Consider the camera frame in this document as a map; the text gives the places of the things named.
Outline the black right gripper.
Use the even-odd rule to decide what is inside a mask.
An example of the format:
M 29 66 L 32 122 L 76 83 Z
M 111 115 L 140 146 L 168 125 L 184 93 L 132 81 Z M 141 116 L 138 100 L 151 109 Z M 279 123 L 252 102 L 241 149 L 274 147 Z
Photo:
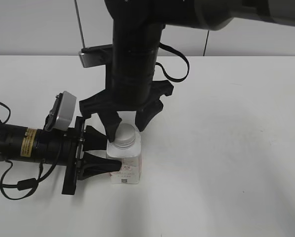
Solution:
M 122 121 L 118 112 L 136 112 L 135 125 L 144 131 L 149 122 L 163 110 L 161 96 L 171 96 L 173 85 L 167 80 L 147 84 L 112 84 L 97 94 L 79 102 L 84 118 L 98 114 L 110 143 L 115 141 L 116 131 Z

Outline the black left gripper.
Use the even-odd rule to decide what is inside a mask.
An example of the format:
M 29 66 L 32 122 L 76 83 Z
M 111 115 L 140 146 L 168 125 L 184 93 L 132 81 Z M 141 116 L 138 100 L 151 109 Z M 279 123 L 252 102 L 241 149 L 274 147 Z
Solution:
M 84 131 L 85 119 L 76 117 L 74 128 L 69 128 L 64 145 L 69 145 L 67 162 L 62 187 L 63 195 L 74 195 L 78 179 L 78 164 L 82 146 L 84 151 L 104 151 L 107 147 L 107 137 L 90 125 Z M 117 172 L 121 169 L 122 162 L 114 159 L 101 158 L 89 153 L 84 153 L 79 168 L 79 180 L 104 174 Z

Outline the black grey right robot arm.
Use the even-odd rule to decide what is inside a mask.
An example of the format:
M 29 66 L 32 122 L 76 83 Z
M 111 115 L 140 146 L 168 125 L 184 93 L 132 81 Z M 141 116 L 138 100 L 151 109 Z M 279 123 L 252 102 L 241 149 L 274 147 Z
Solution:
M 107 0 L 113 19 L 113 42 L 85 47 L 85 68 L 106 67 L 105 89 L 80 102 L 84 118 L 98 114 L 110 142 L 121 123 L 119 112 L 134 111 L 135 125 L 143 131 L 163 109 L 161 96 L 170 96 L 179 79 L 153 79 L 157 54 L 166 25 L 220 30 L 232 19 L 243 18 L 295 27 L 295 0 Z

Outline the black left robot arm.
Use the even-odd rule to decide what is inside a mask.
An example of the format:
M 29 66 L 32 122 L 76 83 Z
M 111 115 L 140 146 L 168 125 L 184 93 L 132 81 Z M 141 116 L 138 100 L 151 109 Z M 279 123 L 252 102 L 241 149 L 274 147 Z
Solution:
M 0 161 L 39 164 L 37 178 L 5 184 L 3 175 L 0 178 L 0 191 L 29 190 L 26 195 L 29 197 L 36 191 L 39 183 L 60 165 L 66 168 L 62 194 L 74 195 L 78 181 L 121 169 L 122 163 L 118 160 L 89 154 L 93 150 L 106 150 L 106 145 L 106 136 L 92 126 L 85 126 L 82 117 L 77 117 L 74 127 L 69 127 L 66 131 L 46 131 L 0 121 Z

